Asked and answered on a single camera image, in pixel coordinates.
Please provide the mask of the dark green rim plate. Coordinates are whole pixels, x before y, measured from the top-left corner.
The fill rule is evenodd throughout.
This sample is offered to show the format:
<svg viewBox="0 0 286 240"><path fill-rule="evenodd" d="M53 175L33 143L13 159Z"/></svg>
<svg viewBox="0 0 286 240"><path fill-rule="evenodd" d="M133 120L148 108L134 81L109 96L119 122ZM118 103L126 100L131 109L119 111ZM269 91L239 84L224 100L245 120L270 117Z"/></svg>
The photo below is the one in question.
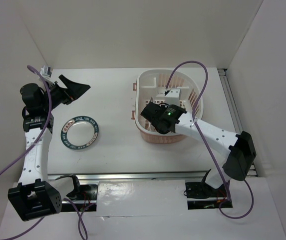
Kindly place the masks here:
<svg viewBox="0 0 286 240"><path fill-rule="evenodd" d="M68 120L60 132L61 142L70 150L80 151L93 145L99 136L97 121L88 116L76 116Z"/></svg>

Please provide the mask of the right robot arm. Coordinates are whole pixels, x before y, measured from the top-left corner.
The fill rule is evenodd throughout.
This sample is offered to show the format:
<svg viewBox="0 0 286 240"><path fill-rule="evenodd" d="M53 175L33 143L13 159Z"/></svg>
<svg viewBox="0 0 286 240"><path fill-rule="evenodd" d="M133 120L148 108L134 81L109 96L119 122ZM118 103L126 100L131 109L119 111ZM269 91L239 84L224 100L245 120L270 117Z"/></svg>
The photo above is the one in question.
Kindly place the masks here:
<svg viewBox="0 0 286 240"><path fill-rule="evenodd" d="M149 102L141 116L160 134L177 133L202 141L209 150L224 157L223 163L215 164L201 183L201 191L212 196L218 188L230 180L244 181L256 158L252 136L245 131L240 134L220 129L177 106L168 107Z"/></svg>

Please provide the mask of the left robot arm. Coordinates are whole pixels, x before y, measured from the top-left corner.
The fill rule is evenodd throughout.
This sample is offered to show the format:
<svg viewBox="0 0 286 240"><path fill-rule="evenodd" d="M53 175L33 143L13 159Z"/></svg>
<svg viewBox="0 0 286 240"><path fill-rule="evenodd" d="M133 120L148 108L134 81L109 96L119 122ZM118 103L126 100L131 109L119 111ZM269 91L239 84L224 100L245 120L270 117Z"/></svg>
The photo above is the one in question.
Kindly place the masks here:
<svg viewBox="0 0 286 240"><path fill-rule="evenodd" d="M48 153L52 139L54 117L51 110L60 104L68 105L85 94L90 86L73 82L65 76L56 82L46 84L43 90L35 83L20 89L25 106L22 110L23 130L27 154L23 170L16 187L8 190L8 200L23 221L29 221L60 213L65 197L77 199L81 186L75 174L58 177L53 183L48 180Z"/></svg>

